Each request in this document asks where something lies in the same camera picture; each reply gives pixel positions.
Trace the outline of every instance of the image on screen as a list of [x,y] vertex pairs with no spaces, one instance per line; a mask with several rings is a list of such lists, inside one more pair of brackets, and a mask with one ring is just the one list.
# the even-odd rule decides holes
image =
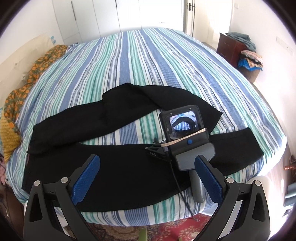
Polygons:
[[183,138],[199,130],[198,120],[193,111],[171,116],[170,125],[172,128],[170,138],[172,140]]

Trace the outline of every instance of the blue gripper pad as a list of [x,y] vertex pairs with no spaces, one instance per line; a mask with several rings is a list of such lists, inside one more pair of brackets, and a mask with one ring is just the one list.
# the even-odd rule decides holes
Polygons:
[[76,206],[77,203],[82,202],[87,191],[89,190],[95,176],[100,169],[100,158],[94,156],[88,166],[84,169],[83,173],[80,175],[76,183],[72,188],[72,202]]
[[220,205],[223,201],[223,190],[220,183],[199,156],[195,158],[194,167],[212,201]]

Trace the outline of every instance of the silver screw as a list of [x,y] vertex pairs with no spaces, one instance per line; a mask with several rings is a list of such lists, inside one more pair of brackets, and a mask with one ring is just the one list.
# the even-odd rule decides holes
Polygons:
[[258,181],[258,180],[255,180],[255,185],[260,186],[261,185],[261,182]]
[[226,181],[227,181],[228,183],[234,183],[234,179],[233,179],[232,177],[228,177],[228,178],[226,178]]
[[36,187],[39,186],[39,184],[40,184],[40,181],[39,180],[37,180],[37,181],[34,182],[34,186],[36,186]]
[[61,182],[62,182],[62,183],[66,183],[68,180],[69,180],[69,178],[67,178],[67,177],[63,177],[63,178],[61,179]]

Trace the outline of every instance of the green chair leg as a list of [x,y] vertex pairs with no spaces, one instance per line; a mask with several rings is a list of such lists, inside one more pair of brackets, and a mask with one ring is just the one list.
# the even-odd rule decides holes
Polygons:
[[140,229],[139,241],[147,241],[147,229]]

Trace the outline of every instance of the bed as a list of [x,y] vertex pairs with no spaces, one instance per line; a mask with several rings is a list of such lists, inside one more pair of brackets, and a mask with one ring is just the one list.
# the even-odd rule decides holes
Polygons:
[[[107,90],[124,84],[168,85],[196,94],[223,113],[211,134],[250,127],[264,156],[230,175],[247,182],[264,175],[280,160],[287,138],[272,111],[252,85],[222,57],[189,35],[166,28],[148,28],[110,35],[68,47],[66,54],[45,71],[29,93],[16,125],[22,144],[6,166],[8,183],[22,203],[21,189],[27,149],[33,126],[69,107],[99,101]],[[160,110],[88,145],[152,143],[163,139]],[[210,197],[198,204],[191,189],[183,191],[194,214],[214,206]],[[179,194],[160,203],[134,210],[82,213],[87,222],[112,226],[142,226],[190,217]]]

